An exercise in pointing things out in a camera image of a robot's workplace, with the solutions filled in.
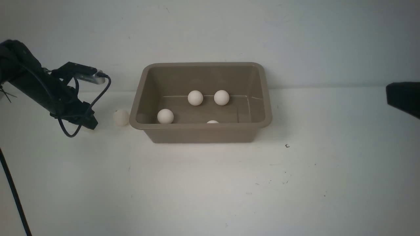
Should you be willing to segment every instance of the ping pong ball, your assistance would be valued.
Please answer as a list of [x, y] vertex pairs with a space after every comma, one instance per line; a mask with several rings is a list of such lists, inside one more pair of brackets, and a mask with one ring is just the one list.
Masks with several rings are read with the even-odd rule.
[[229, 102], [229, 93], [225, 90], [219, 90], [214, 94], [214, 101], [217, 105], [224, 106]]
[[193, 106], [198, 106], [203, 102], [203, 94], [200, 91], [194, 90], [188, 94], [188, 102]]
[[157, 115], [157, 120], [161, 124], [170, 124], [173, 121], [173, 113], [169, 109], [162, 109]]

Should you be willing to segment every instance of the white tabletop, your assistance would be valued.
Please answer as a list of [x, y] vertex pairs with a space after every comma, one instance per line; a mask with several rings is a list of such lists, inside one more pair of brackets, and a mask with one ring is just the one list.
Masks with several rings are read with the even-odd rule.
[[[18, 94], [0, 101], [0, 147], [33, 235], [420, 233], [420, 120], [385, 88], [270, 97], [273, 122], [253, 143], [154, 144], [113, 124], [134, 92], [106, 93], [97, 129], [72, 139]], [[24, 235], [4, 174], [0, 189], [2, 235]]]

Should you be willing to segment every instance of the ball on table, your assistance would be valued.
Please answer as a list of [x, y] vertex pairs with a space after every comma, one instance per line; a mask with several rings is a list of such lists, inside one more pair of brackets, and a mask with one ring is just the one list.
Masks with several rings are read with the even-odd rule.
[[203, 102], [203, 94], [200, 91], [194, 90], [188, 94], [188, 102], [193, 106], [198, 106]]
[[161, 124], [170, 124], [173, 121], [173, 113], [170, 109], [162, 109], [157, 115], [157, 120]]
[[217, 105], [224, 106], [229, 102], [229, 93], [225, 90], [219, 90], [214, 94], [214, 101]]
[[130, 115], [124, 110], [116, 110], [112, 117], [116, 125], [124, 126], [128, 124]]

